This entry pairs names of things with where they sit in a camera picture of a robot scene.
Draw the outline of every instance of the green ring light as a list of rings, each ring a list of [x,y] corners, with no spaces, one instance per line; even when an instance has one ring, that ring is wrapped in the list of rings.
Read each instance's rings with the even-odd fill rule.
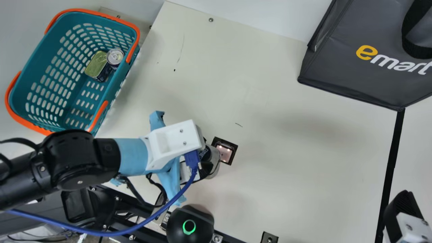
[[[188,231],[188,230],[186,230],[186,228],[185,228],[186,223],[189,222],[189,221],[192,222],[192,223],[194,224],[194,229],[191,230],[191,231]],[[190,235],[190,234],[192,234],[192,233],[196,230],[196,228],[197,228],[197,225],[196,225],[195,222],[194,222],[193,220],[191,220],[191,219],[188,219],[188,220],[186,220],[186,221],[183,223],[183,233],[184,233],[185,235]]]

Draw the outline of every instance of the teal basket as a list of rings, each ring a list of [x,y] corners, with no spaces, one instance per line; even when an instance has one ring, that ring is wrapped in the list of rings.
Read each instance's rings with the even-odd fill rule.
[[[71,9],[57,14],[6,93],[10,115],[49,135],[67,129],[98,131],[140,51],[139,29],[103,13]],[[84,70],[99,51],[119,48],[125,58],[107,81]]]

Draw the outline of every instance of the black pole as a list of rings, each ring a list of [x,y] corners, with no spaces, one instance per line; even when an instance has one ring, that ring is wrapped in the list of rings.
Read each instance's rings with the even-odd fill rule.
[[[377,232],[375,234],[375,243],[382,243],[384,224],[382,218],[384,210],[390,201],[391,183],[393,181],[394,168],[396,166],[397,151],[399,150],[400,135],[402,133],[403,117],[405,109],[397,112],[396,122],[393,130],[393,140],[391,141],[390,154],[388,155],[387,169],[385,171],[384,187],[382,189],[381,207],[379,209]]]

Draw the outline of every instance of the orange basket handle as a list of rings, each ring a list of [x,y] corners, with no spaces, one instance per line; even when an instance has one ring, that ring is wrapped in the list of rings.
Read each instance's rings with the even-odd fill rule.
[[[54,16],[54,18],[49,23],[47,29],[45,30],[45,34],[48,33],[48,31],[50,30],[51,26],[57,21],[57,19],[60,16],[62,16],[65,13],[68,13],[68,12],[82,12],[82,13],[88,13],[88,14],[92,14],[92,15],[101,16],[101,17],[104,17],[104,18],[107,18],[107,19],[110,19],[110,20],[117,21],[117,22],[119,22],[121,24],[124,24],[124,25],[129,26],[132,29],[134,29],[135,32],[137,33],[137,37],[135,38],[135,42],[132,45],[131,51],[129,52],[129,54],[126,57],[126,62],[130,63],[130,61],[132,60],[132,55],[133,55],[133,53],[135,52],[135,49],[138,46],[138,42],[140,41],[140,29],[136,25],[132,24],[131,22],[124,21],[122,19],[114,18],[111,15],[108,15],[108,14],[105,14],[105,13],[96,12],[96,11],[93,11],[93,10],[87,10],[87,9],[67,9],[67,10],[61,11],[56,16]]]
[[[12,82],[10,83],[9,87],[6,90],[6,94],[4,96],[4,103],[6,105],[6,110],[8,111],[9,115],[18,123],[20,123],[23,126],[28,127],[29,129],[32,129],[36,132],[42,133],[45,136],[48,136],[50,134],[52,134],[53,132],[46,130],[44,128],[40,128],[36,125],[34,125],[33,123],[25,120],[24,118],[20,117],[19,115],[17,115],[12,108],[10,107],[9,104],[9,95],[12,92],[13,87],[15,86],[16,81],[18,80],[19,75],[21,74],[21,71],[19,71],[15,78],[13,78]],[[98,112],[96,113],[95,118],[93,119],[93,122],[91,123],[91,125],[89,126],[89,128],[87,129],[87,132],[91,132],[93,130],[93,128],[96,126],[96,124],[98,123],[99,118],[101,117],[102,113],[104,112],[105,108],[108,106],[108,100],[105,100],[102,105],[101,108],[99,108]]]

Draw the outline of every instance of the can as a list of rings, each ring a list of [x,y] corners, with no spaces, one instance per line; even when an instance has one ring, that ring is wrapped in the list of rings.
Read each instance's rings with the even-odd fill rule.
[[[98,51],[90,60],[84,73],[96,81],[103,83],[108,79],[112,69],[107,64],[107,53],[104,51]]]
[[[118,48],[114,48],[108,51],[107,53],[107,62],[111,65],[112,69],[117,70],[118,65],[120,65],[121,61],[124,58],[124,53],[122,50]]]

